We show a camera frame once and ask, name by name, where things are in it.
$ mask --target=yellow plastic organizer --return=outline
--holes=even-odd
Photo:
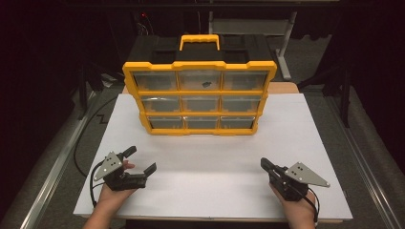
[[[151,135],[253,135],[276,70],[262,35],[139,36],[123,66]]]

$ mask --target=black cable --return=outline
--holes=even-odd
[[[316,209],[315,204],[313,204],[313,202],[310,201],[309,198],[307,198],[307,195],[302,194],[298,189],[296,189],[292,185],[288,185],[288,187],[291,188],[292,190],[294,190],[297,194],[299,194],[313,208],[313,210],[315,211],[314,216],[313,216],[313,222],[315,223],[315,227],[316,227],[316,225],[318,224],[319,206],[320,206],[318,196],[316,196],[315,192],[313,192],[313,190],[309,188],[309,190],[315,195],[316,201],[318,202],[318,209]]]
[[[95,168],[94,168],[93,171],[92,171],[92,175],[89,177],[89,179],[90,179],[90,198],[92,199],[93,207],[96,207],[96,205],[97,205],[97,201],[95,200],[95,193],[93,192],[93,189],[95,188],[95,187],[93,187],[93,177],[95,176],[96,169],[97,169],[98,167],[100,167],[103,162],[104,162],[104,161],[100,161],[100,162],[95,166]]]
[[[103,184],[105,184],[105,182],[102,182],[102,183],[96,184],[95,186],[93,186],[93,189],[95,189],[97,186],[100,186],[100,185],[103,185]]]
[[[149,20],[149,17],[148,17],[148,15],[146,15],[146,13],[144,14],[144,17],[146,18],[146,20],[147,20],[148,23],[149,23],[149,28],[151,29],[152,35],[155,35],[155,32],[153,31],[152,23],[151,23],[151,21]]]
[[[87,174],[85,174],[85,173],[80,169],[80,167],[78,166],[78,163],[77,163],[77,159],[76,159],[76,152],[77,152],[78,144],[80,143],[80,139],[83,137],[83,133],[86,131],[86,129],[87,129],[89,123],[92,121],[92,119],[97,115],[97,113],[98,113],[101,109],[103,109],[107,104],[109,104],[110,102],[114,101],[115,99],[117,99],[117,96],[114,97],[114,98],[112,98],[112,99],[110,99],[110,100],[108,100],[107,102],[105,102],[101,107],[99,107],[99,108],[95,111],[95,113],[89,118],[89,120],[87,121],[86,125],[84,126],[83,130],[81,131],[80,135],[79,135],[78,138],[77,138],[77,142],[76,142],[75,149],[74,149],[74,163],[75,163],[75,167],[77,168],[78,172],[79,172],[80,174],[82,174],[84,177],[86,177]]]
[[[316,222],[317,222],[317,221],[318,221],[319,212],[321,211],[321,204],[319,203],[319,198],[318,198],[318,196],[316,196],[315,192],[313,192],[313,190],[312,190],[311,188],[309,188],[309,190],[310,190],[310,191],[313,193],[313,195],[315,196],[316,202],[317,202],[317,205],[318,205],[318,211],[317,211],[317,215],[316,215]]]

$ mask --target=wrist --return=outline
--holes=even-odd
[[[116,212],[117,209],[112,209],[110,205],[107,203],[104,204],[104,202],[101,201],[96,205],[92,215],[95,215],[98,218],[112,219]]]
[[[295,223],[290,223],[289,228],[291,229],[314,229],[315,222],[313,220],[304,220]]]
[[[83,229],[108,229],[115,213],[104,210],[97,205],[89,219],[86,221]]]

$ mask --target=cable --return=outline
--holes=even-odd
[[[312,190],[311,188],[309,188],[309,190],[310,190],[310,191],[313,193],[313,195],[315,196],[316,202],[317,202],[317,205],[318,205],[318,211],[317,211],[317,214],[316,214],[316,222],[318,222],[319,212],[321,211],[321,204],[319,203],[319,198],[318,198],[318,196],[316,196],[315,192],[313,192],[313,190]]]
[[[140,22],[137,22],[137,25],[140,26],[140,28],[141,28],[140,35],[143,35],[144,31],[146,31],[146,35],[149,35],[149,31],[144,25],[142,25]]]
[[[300,191],[298,191],[298,189],[296,189],[295,187],[293,187],[290,184],[288,185],[288,187],[291,188],[292,190],[294,190],[297,194],[299,194],[307,203],[309,203],[309,205],[313,208],[313,210],[315,210],[315,213],[313,216],[313,222],[315,223],[315,227],[316,227],[318,225],[318,216],[319,216],[319,207],[320,207],[318,196],[316,196],[315,192],[313,192],[313,190],[309,188],[309,190],[315,195],[316,201],[318,202],[318,209],[316,209],[315,204],[313,204],[313,202],[309,198],[307,198],[307,195],[302,194]]]
[[[95,189],[97,186],[100,186],[100,185],[103,185],[103,184],[105,184],[105,182],[102,182],[102,183],[96,184],[95,186],[93,186],[93,189]]]
[[[146,20],[148,20],[149,27],[151,28],[152,35],[155,35],[155,33],[154,33],[154,31],[153,31],[152,23],[151,23],[151,21],[149,20],[148,15],[146,15],[146,13],[143,13],[142,16],[145,17]]]
[[[92,171],[92,175],[89,177],[89,179],[90,179],[90,198],[92,199],[93,207],[96,207],[96,205],[97,205],[97,201],[95,200],[95,193],[93,192],[93,189],[96,187],[96,186],[93,187],[93,177],[95,176],[96,169],[97,169],[98,167],[100,167],[103,162],[104,162],[104,161],[100,161],[100,162],[95,166],[95,168],[94,168],[93,171]]]
[[[75,149],[74,149],[74,163],[75,163],[75,167],[76,167],[76,169],[78,170],[78,172],[79,172],[80,174],[82,174],[84,177],[86,177],[87,174],[85,174],[85,173],[80,169],[80,167],[79,167],[79,165],[78,165],[78,163],[77,163],[77,159],[76,159],[76,152],[77,152],[78,144],[80,143],[80,140],[81,140],[81,138],[83,137],[83,133],[86,131],[86,129],[87,129],[89,123],[90,123],[90,122],[92,121],[92,119],[97,115],[97,113],[98,113],[101,109],[103,109],[107,104],[109,104],[110,102],[114,101],[114,100],[117,99],[117,98],[118,98],[118,96],[116,96],[116,97],[114,97],[114,98],[108,100],[108,101],[105,102],[103,105],[101,105],[101,107],[99,107],[99,108],[95,111],[95,113],[90,117],[90,119],[87,121],[86,125],[84,125],[83,130],[81,131],[80,135],[79,135],[78,138],[77,138],[77,142],[76,142]]]

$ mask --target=metal bracket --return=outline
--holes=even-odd
[[[286,176],[297,180],[300,183],[313,184],[322,187],[330,187],[330,184],[319,177],[309,167],[301,162],[297,162],[285,171]]]
[[[105,157],[101,167],[98,169],[94,181],[102,179],[103,177],[113,173],[120,167],[122,167],[121,160],[116,154],[114,154],[114,152],[110,152],[110,154]]]

